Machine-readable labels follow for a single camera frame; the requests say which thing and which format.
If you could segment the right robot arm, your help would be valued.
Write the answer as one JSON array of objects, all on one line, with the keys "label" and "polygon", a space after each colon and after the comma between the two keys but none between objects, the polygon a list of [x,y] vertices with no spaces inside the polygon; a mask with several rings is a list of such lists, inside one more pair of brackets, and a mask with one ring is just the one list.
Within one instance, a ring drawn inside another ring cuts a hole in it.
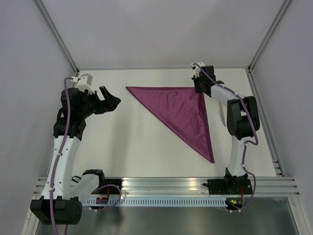
[{"label": "right robot arm", "polygon": [[252,195],[254,184],[248,176],[253,173],[246,169],[245,159],[248,145],[257,146],[259,143],[256,132],[260,129],[260,119],[256,98],[241,97],[224,82],[218,81],[213,66],[198,62],[191,67],[195,71],[192,80],[196,92],[206,94],[227,108],[226,127],[232,138],[230,160],[224,177],[208,180],[204,186],[211,195]]}]

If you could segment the purple cloth napkin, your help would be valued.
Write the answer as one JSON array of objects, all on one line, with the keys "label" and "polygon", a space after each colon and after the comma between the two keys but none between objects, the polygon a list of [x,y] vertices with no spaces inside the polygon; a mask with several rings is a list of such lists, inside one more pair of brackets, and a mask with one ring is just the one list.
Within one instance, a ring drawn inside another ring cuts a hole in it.
[{"label": "purple cloth napkin", "polygon": [[150,113],[189,147],[214,163],[203,94],[193,87],[126,87]]}]

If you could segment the knife with pink handle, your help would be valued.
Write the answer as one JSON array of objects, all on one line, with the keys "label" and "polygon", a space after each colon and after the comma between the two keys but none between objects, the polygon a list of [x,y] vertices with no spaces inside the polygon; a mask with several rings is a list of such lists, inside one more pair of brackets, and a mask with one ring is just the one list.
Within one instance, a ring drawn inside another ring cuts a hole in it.
[{"label": "knife with pink handle", "polygon": [[221,118],[222,124],[226,127],[226,118],[225,118],[225,114],[224,114],[224,106],[220,101],[219,101],[219,113],[220,113],[220,118]]}]

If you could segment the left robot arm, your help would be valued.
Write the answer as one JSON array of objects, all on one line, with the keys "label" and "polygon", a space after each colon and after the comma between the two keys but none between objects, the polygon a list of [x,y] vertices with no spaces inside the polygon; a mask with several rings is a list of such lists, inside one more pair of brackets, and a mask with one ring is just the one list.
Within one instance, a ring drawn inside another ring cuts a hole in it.
[{"label": "left robot arm", "polygon": [[122,181],[107,180],[99,169],[86,170],[75,186],[72,171],[80,146],[86,119],[114,111],[121,102],[106,87],[97,92],[68,88],[61,92],[61,104],[53,126],[54,151],[45,187],[39,199],[33,199],[30,210],[46,225],[76,225],[82,215],[83,203],[91,194],[119,195]]}]

